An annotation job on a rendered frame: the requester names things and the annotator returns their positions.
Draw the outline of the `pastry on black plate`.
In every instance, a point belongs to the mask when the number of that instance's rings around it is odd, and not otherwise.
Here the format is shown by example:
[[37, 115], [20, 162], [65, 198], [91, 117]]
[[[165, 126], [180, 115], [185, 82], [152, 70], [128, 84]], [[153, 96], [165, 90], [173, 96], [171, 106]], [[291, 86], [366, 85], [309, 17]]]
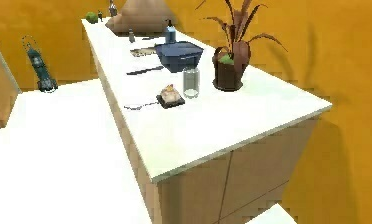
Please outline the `pastry on black plate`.
[[156, 98], [164, 109], [180, 106], [185, 103], [185, 100], [181, 97], [180, 93], [172, 84], [169, 84], [162, 89]]

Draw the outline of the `white-topped wooden kitchen counter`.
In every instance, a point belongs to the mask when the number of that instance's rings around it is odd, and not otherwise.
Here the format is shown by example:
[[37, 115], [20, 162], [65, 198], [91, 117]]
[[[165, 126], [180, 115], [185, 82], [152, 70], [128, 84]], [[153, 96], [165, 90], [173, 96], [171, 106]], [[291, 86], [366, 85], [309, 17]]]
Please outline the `white-topped wooden kitchen counter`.
[[179, 73], [155, 55], [134, 57], [148, 46], [115, 36], [104, 24], [85, 22], [99, 78], [153, 224], [244, 224], [282, 202], [282, 194], [318, 116], [330, 102], [260, 69], [248, 67], [235, 92], [214, 88], [214, 50], [199, 62], [200, 93], [181, 106], [156, 102], [167, 85], [180, 89]]

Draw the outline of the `clear drinking glass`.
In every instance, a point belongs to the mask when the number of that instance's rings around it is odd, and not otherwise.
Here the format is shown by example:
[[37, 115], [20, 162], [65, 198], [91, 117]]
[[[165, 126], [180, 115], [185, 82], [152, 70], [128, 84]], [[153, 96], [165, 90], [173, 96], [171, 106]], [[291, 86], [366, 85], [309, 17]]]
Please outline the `clear drinking glass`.
[[199, 94], [200, 72], [198, 68], [183, 70], [183, 94], [186, 98], [196, 98]]

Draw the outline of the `thin grey spoon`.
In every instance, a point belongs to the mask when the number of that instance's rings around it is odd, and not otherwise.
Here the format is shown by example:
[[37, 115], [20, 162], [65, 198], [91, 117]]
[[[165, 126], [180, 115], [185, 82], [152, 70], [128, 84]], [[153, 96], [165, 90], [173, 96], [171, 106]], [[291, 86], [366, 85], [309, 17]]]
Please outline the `thin grey spoon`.
[[135, 111], [135, 110], [141, 110], [143, 107], [147, 107], [147, 106], [151, 106], [151, 105], [155, 105], [155, 104], [159, 104], [159, 103], [158, 102], [150, 102], [150, 103], [145, 103], [145, 104], [140, 104], [140, 105], [123, 106], [123, 108]]

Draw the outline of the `dark blue cooking pot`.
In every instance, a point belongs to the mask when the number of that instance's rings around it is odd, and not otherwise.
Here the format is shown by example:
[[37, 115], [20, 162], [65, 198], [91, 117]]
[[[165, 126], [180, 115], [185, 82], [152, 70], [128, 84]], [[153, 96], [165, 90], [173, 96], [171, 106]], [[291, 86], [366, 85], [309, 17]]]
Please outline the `dark blue cooking pot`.
[[185, 68], [195, 68], [204, 51], [203, 48], [188, 41], [158, 44], [155, 50], [160, 63], [171, 73], [181, 72]]

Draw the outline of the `black kitchen knife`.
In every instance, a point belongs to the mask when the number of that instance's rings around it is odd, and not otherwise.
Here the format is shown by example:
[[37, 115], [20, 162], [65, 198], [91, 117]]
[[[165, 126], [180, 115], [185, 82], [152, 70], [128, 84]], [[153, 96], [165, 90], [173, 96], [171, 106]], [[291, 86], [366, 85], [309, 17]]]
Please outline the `black kitchen knife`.
[[153, 67], [153, 68], [147, 68], [147, 69], [127, 72], [126, 75], [139, 75], [139, 74], [147, 73], [149, 71], [162, 70], [163, 68], [164, 68], [164, 66], [157, 66], [157, 67]]

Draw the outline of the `brown potted house plant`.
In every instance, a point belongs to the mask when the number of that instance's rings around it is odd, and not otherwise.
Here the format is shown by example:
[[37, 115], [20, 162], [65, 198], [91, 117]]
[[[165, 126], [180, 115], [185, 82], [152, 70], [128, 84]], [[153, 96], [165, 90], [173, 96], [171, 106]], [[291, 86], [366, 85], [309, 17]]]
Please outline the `brown potted house plant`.
[[252, 55], [250, 43], [258, 39], [268, 39], [286, 48], [273, 35], [260, 33], [249, 40], [244, 37], [247, 30], [261, 7], [265, 4], [257, 4], [249, 10], [253, 0], [243, 0], [240, 10], [234, 9], [230, 0], [224, 0], [230, 12], [231, 22], [225, 22], [216, 16], [204, 17], [204, 20], [215, 21], [225, 34], [227, 45], [217, 47], [212, 56], [214, 66], [213, 85], [216, 89], [224, 92], [235, 92], [242, 86], [242, 77], [249, 65]]

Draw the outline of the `grey spatula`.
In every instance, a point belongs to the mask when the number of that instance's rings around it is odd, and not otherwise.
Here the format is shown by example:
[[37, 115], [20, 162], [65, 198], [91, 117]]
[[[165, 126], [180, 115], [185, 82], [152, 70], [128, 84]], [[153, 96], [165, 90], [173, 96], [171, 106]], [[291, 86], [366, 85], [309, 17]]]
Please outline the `grey spatula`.
[[133, 49], [130, 51], [130, 53], [134, 57], [142, 57], [142, 56], [148, 56], [156, 53], [156, 50], [154, 47], [147, 47], [147, 48], [140, 48], [140, 49]]

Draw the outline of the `blue soap dispenser bottle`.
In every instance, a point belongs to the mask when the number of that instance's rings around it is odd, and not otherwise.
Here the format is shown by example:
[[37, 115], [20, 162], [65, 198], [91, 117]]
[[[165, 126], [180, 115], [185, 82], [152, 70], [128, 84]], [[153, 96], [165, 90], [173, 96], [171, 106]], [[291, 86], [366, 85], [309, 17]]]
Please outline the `blue soap dispenser bottle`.
[[176, 42], [176, 29], [172, 24], [171, 19], [166, 19], [167, 27], [165, 29], [165, 42], [175, 43]]

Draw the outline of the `brown range hood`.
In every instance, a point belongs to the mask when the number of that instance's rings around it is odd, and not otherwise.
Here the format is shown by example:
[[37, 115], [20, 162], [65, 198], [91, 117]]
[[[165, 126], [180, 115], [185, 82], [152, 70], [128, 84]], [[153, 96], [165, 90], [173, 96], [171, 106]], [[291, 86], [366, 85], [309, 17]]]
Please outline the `brown range hood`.
[[160, 36], [168, 21], [178, 25], [178, 19], [165, 0], [126, 0], [105, 26], [117, 36], [127, 36], [129, 30], [136, 36]]

